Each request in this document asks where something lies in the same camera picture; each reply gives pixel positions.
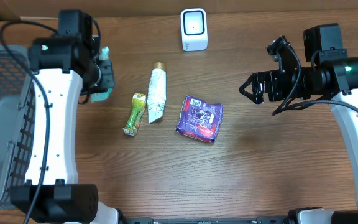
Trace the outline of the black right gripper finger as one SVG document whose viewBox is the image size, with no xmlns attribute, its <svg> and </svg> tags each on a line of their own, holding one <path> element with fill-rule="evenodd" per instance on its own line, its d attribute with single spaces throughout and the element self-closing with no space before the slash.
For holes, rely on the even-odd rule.
<svg viewBox="0 0 358 224">
<path fill-rule="evenodd" d="M 241 86 L 240 90 L 245 90 L 248 86 L 252 90 L 264 89 L 265 75 L 262 72 L 253 73 Z"/>
<path fill-rule="evenodd" d="M 246 90 L 249 86 L 251 87 L 251 92 Z M 239 87 L 239 92 L 255 104 L 262 104 L 264 102 L 264 86 L 262 83 L 243 83 Z"/>
</svg>

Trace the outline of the teal snack packet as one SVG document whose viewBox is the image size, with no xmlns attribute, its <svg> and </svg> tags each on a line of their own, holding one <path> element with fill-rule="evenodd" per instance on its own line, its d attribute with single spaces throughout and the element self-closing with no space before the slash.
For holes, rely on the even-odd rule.
<svg viewBox="0 0 358 224">
<path fill-rule="evenodd" d="M 103 47 L 96 60 L 100 72 L 100 79 L 92 90 L 91 102 L 106 101 L 115 87 L 112 63 L 109 58 L 109 47 Z"/>
</svg>

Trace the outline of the green juice pouch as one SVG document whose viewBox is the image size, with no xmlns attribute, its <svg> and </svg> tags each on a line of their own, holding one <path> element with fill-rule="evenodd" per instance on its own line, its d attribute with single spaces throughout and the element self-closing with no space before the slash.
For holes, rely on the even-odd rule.
<svg viewBox="0 0 358 224">
<path fill-rule="evenodd" d="M 147 96 L 143 93 L 135 93 L 132 97 L 132 109 L 129 119 L 123 131 L 126 135 L 136 136 L 146 108 Z"/>
</svg>

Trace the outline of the white tube gold cap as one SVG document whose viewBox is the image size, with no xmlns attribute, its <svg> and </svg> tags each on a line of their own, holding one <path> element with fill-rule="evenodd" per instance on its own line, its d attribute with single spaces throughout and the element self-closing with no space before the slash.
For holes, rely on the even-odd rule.
<svg viewBox="0 0 358 224">
<path fill-rule="evenodd" d="M 148 122 L 153 123 L 163 117 L 167 100 L 167 73 L 162 62 L 154 64 L 148 88 Z"/>
</svg>

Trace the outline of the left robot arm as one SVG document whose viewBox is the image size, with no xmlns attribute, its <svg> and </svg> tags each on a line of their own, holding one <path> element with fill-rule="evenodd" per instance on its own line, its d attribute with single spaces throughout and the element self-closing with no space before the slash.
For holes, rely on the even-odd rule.
<svg viewBox="0 0 358 224">
<path fill-rule="evenodd" d="M 115 87 L 108 48 L 87 13 L 59 13 L 52 36 L 35 39 L 25 70 L 35 93 L 34 136 L 24 184 L 11 203 L 39 223 L 118 223 L 119 211 L 99 200 L 94 184 L 80 184 L 75 161 L 76 113 L 86 100 L 105 100 Z"/>
</svg>

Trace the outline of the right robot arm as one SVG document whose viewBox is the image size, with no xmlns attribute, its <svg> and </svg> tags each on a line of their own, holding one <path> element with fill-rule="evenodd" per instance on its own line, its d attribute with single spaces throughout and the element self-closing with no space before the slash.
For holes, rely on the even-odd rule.
<svg viewBox="0 0 358 224">
<path fill-rule="evenodd" d="M 276 70 L 253 73 L 240 93 L 261 104 L 267 96 L 278 102 L 274 114 L 328 105 L 337 119 L 353 170 L 356 210 L 334 211 L 321 207 L 290 210 L 287 215 L 258 218 L 258 223 L 358 223 L 358 57 L 343 47 L 338 24 L 323 24 L 303 32 L 306 61 L 303 67 L 285 37 L 267 46 L 278 63 Z"/>
</svg>

